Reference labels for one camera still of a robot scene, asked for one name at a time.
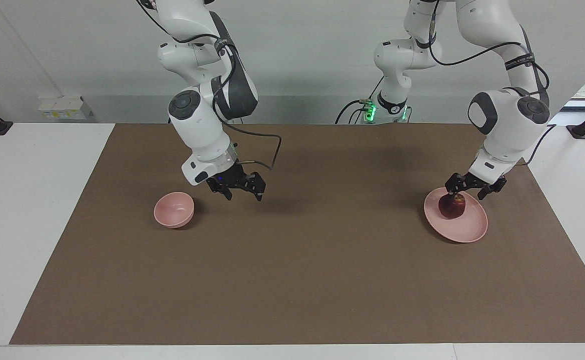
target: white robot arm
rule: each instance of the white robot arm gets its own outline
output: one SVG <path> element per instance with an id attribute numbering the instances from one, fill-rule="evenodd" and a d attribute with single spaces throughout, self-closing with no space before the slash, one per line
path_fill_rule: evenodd
<path id="1" fill-rule="evenodd" d="M 375 105 L 379 111 L 397 116 L 412 84 L 405 71 L 453 65 L 439 61 L 443 51 L 435 33 L 437 16 L 450 2 L 455 2 L 464 39 L 499 54 L 510 79 L 507 88 L 481 92 L 471 101 L 468 118 L 486 135 L 486 141 L 468 173 L 456 173 L 446 183 L 451 194 L 481 189 L 479 198 L 483 199 L 502 190 L 505 174 L 550 121 L 547 84 L 542 84 L 526 32 L 508 0 L 411 0 L 404 22 L 411 38 L 386 41 L 375 51 L 375 64 L 384 73 Z"/>
<path id="2" fill-rule="evenodd" d="M 173 38 L 158 49 L 162 65 L 188 84 L 168 107 L 174 129 L 192 149 L 182 166 L 183 175 L 193 186 L 206 182 L 211 191 L 228 200 L 233 197 L 230 189 L 241 189 L 261 201 L 266 183 L 256 172 L 244 173 L 221 117 L 249 116 L 258 104 L 258 94 L 224 22 L 206 9 L 214 0 L 140 1 L 157 11 L 158 23 Z M 217 62 L 224 67 L 220 75 L 204 68 Z"/>

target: red apple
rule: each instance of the red apple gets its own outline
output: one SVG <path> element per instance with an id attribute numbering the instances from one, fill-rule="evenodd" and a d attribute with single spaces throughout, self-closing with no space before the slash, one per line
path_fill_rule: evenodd
<path id="1" fill-rule="evenodd" d="M 439 199 L 439 211 L 446 219 L 457 219 L 466 211 L 466 198 L 460 193 L 445 194 Z"/>

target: brown table mat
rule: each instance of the brown table mat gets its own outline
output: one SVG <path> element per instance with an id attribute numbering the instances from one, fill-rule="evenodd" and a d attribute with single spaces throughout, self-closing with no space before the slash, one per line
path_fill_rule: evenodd
<path id="1" fill-rule="evenodd" d="M 470 125 L 251 125 L 284 136 L 258 203 L 191 187 L 171 125 L 117 125 L 11 344 L 585 342 L 585 266 L 525 166 L 453 244 L 423 201 L 464 172 Z M 231 133 L 242 160 L 274 139 Z M 196 199 L 162 228 L 164 194 Z"/>

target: white wall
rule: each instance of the white wall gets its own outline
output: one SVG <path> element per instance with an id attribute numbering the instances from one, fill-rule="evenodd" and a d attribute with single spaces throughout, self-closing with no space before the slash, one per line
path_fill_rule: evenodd
<path id="1" fill-rule="evenodd" d="M 217 0 L 210 8 L 224 18 L 258 86 L 262 104 L 252 122 L 327 123 L 345 100 L 367 96 L 379 80 L 373 50 L 407 36 L 408 3 Z M 585 83 L 585 2 L 510 4 L 552 77 L 556 112 Z M 0 8 L 64 93 L 85 96 L 100 121 L 165 121 L 166 100 L 183 82 L 158 62 L 156 48 L 167 37 L 134 0 L 0 0 Z M 444 60 L 479 50 L 459 35 L 451 5 L 438 35 Z M 501 59 L 489 54 L 454 68 L 415 71 L 413 84 L 415 121 L 458 122 L 466 120 L 476 92 L 508 80 Z M 0 116 L 40 121 L 37 97 L 50 91 L 0 32 Z"/>

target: white table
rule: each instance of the white table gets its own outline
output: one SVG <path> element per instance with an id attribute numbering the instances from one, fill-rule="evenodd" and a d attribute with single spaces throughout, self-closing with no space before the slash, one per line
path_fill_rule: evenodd
<path id="1" fill-rule="evenodd" d="M 0 136 L 0 359 L 585 359 L 585 344 L 8 346 L 113 127 L 18 123 Z M 554 130 L 531 170 L 585 262 L 585 141 Z"/>

